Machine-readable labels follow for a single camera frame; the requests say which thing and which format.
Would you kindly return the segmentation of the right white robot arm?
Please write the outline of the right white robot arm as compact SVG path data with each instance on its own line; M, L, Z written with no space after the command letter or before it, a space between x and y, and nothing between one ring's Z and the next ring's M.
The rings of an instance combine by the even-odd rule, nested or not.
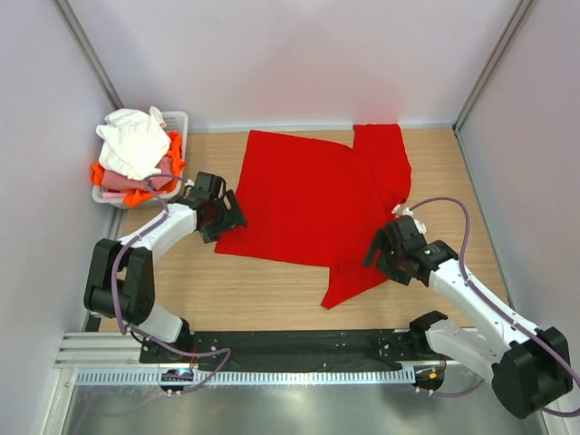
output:
M428 242L416 220L401 216L378 229L363 260L389 280L416 279L443 295L476 327L470 333L444 315L418 319L408 337L412 354L443 354L487 382L513 416L524 419L573 389L566 338L516 313L470 273L460 255L441 240Z

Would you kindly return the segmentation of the red t-shirt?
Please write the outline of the red t-shirt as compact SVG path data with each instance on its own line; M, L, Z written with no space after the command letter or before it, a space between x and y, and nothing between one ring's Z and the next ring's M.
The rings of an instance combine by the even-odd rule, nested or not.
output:
M353 132L347 146L251 131L236 191L246 226L220 238L216 252L328 268L326 309L384 283L363 260L408 199L411 164L399 125Z

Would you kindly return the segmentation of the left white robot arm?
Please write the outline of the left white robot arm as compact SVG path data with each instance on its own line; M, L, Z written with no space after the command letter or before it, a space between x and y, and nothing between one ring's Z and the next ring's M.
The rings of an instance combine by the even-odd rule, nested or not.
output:
M104 238L92 251L83 303L87 310L117 321L160 346L174 363L193 349L189 323L156 303L154 266L181 239L194 233L206 244L247 219L233 190L219 175L198 172L170 200L154 195L160 213L120 239Z

